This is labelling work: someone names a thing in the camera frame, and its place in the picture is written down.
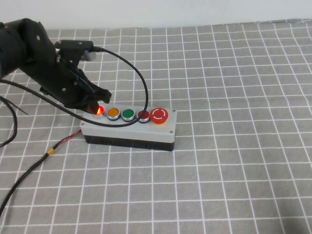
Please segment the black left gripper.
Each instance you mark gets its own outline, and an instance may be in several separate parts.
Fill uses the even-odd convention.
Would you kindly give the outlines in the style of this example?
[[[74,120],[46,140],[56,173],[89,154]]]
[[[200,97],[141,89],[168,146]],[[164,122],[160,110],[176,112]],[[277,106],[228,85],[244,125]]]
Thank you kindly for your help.
[[[112,94],[109,90],[91,83],[84,73],[61,56],[53,60],[29,58],[29,76],[54,99],[65,107],[87,110],[97,115],[97,101],[109,103]]]

